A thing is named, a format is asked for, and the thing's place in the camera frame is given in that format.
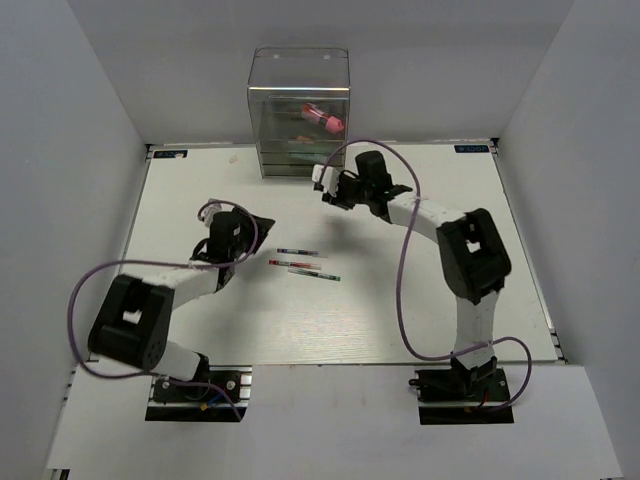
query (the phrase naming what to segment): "green pen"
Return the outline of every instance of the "green pen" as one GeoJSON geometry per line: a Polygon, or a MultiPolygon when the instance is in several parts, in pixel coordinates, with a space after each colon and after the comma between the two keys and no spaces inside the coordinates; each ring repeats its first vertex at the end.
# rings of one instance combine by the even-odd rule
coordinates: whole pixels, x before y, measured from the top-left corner
{"type": "Polygon", "coordinates": [[[312,272],[309,270],[303,270],[302,268],[290,268],[287,270],[289,273],[297,273],[298,275],[306,275],[307,277],[324,278],[325,280],[340,281],[340,277],[337,275],[329,275],[328,273],[312,272]]]}

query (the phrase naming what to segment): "white board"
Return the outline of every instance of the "white board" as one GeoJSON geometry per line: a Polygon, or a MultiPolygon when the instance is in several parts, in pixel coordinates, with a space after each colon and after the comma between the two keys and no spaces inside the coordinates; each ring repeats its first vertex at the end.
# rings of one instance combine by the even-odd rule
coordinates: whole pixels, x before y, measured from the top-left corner
{"type": "MultiPolygon", "coordinates": [[[[348,149],[348,165],[357,153],[348,149]]],[[[423,195],[456,208],[489,210],[513,263],[498,302],[495,337],[515,335],[536,360],[556,360],[547,322],[493,158],[456,154],[451,145],[397,146],[416,169],[423,195]]],[[[386,155],[395,183],[411,185],[404,166],[386,155]]],[[[255,258],[237,268],[222,291],[176,310],[170,338],[214,364],[413,362],[398,331],[394,284],[405,229],[366,207],[345,212],[322,203],[310,181],[262,179],[253,147],[191,149],[186,158],[152,160],[127,258],[186,261],[208,230],[196,220],[210,197],[227,199],[276,225],[255,258]],[[279,247],[318,250],[324,272],[340,282],[268,265],[279,247]]],[[[144,275],[156,268],[127,267],[144,275]]],[[[454,296],[437,245],[415,235],[403,287],[407,334],[424,354],[449,352],[456,331],[454,296]]],[[[496,347],[499,360],[523,360],[517,345],[496,347]]]]}

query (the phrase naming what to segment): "pen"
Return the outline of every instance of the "pen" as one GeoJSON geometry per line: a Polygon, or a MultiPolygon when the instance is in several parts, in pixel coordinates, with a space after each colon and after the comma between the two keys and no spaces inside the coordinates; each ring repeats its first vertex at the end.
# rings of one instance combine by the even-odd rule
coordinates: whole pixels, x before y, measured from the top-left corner
{"type": "Polygon", "coordinates": [[[284,262],[282,260],[269,260],[269,265],[278,265],[280,267],[308,268],[311,270],[322,269],[322,267],[316,263],[284,262]]]}
{"type": "Polygon", "coordinates": [[[320,273],[320,272],[311,272],[309,270],[303,270],[301,268],[290,268],[288,272],[297,273],[298,275],[306,275],[308,277],[324,278],[325,280],[334,280],[336,282],[340,281],[340,277],[338,277],[337,275],[329,275],[327,273],[320,273]]]}
{"type": "Polygon", "coordinates": [[[295,248],[278,248],[276,251],[278,253],[292,253],[294,255],[309,255],[312,257],[317,257],[320,255],[320,252],[316,252],[315,250],[297,250],[295,248]]]}

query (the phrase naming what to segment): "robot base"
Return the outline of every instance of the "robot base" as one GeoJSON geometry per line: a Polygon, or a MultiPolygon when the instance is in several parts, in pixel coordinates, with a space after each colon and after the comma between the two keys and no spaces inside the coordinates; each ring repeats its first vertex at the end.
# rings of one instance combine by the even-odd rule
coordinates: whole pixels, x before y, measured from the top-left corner
{"type": "Polygon", "coordinates": [[[502,369],[464,392],[453,369],[418,370],[409,385],[418,389],[420,425],[473,425],[513,423],[513,411],[492,409],[509,400],[509,385],[502,369]]]}

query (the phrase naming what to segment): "transparent container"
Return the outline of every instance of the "transparent container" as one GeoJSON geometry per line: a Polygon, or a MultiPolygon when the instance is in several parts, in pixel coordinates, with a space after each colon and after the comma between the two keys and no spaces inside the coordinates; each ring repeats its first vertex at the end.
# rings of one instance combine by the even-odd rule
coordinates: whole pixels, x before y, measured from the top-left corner
{"type": "Polygon", "coordinates": [[[347,138],[350,93],[343,48],[258,48],[247,98],[262,176],[311,177],[347,138]]]}

